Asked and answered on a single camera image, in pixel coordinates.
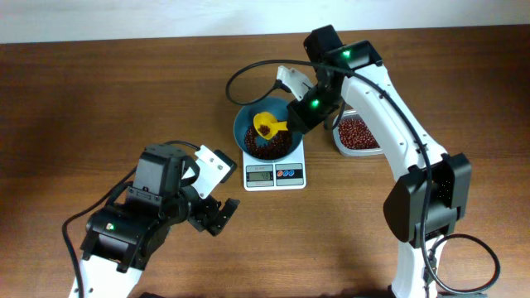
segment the wooden table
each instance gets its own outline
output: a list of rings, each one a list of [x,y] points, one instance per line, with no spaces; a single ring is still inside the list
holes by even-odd
[[[530,26],[342,32],[372,41],[398,92],[448,152],[473,164],[470,233],[503,265],[492,297],[530,296]],[[0,288],[5,297],[67,297],[74,273],[60,226],[170,139],[241,162],[238,106],[224,84],[257,60],[306,60],[306,34],[61,42],[0,46]],[[314,77],[311,69],[304,71]],[[234,86],[259,95],[276,66]],[[288,94],[277,93],[289,99]],[[176,226],[132,293],[167,297],[317,297],[385,289],[397,240],[383,217],[393,178],[383,156],[345,158],[329,132],[305,138],[304,190],[250,193],[239,169],[214,197],[240,199],[216,238]],[[78,248],[87,217],[70,225]],[[493,264],[450,243],[441,277],[487,281]]]

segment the yellow scoop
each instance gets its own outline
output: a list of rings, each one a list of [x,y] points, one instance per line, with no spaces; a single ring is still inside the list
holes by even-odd
[[[263,135],[262,132],[260,132],[261,126],[265,126],[269,128],[269,132],[266,135]],[[259,135],[262,136],[267,141],[272,139],[278,131],[286,131],[287,130],[287,121],[284,122],[278,122],[276,120],[276,117],[272,115],[269,112],[261,112],[257,113],[256,116],[254,116],[254,128],[258,131]]]

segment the clear plastic container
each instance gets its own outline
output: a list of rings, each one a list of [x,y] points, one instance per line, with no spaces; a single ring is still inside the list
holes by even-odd
[[[344,113],[342,114],[342,119],[340,119],[340,121],[343,121],[346,119],[363,120],[361,119],[357,111],[355,110],[344,111]],[[337,126],[337,128],[333,130],[333,138],[335,139],[335,145],[337,145],[337,148],[339,148],[339,152],[343,156],[372,156],[372,155],[377,155],[377,154],[383,154],[383,149],[381,148],[349,149],[340,141],[339,126]]]

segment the beans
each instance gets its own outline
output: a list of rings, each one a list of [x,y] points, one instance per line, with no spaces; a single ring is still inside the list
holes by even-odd
[[[263,160],[275,160],[286,156],[292,145],[291,132],[280,131],[265,145],[261,146],[256,142],[258,137],[258,131],[254,128],[254,125],[251,125],[248,127],[247,133],[245,134],[245,145],[251,156]]]
[[[348,149],[379,148],[363,120],[343,119],[339,123],[339,136]]]
[[[269,128],[267,125],[260,125],[258,130],[260,133],[262,133],[262,136],[266,136],[271,132],[271,128]]]

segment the white background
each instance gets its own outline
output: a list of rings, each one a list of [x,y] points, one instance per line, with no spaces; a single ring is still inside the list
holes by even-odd
[[[0,43],[530,23],[530,0],[0,0]]]

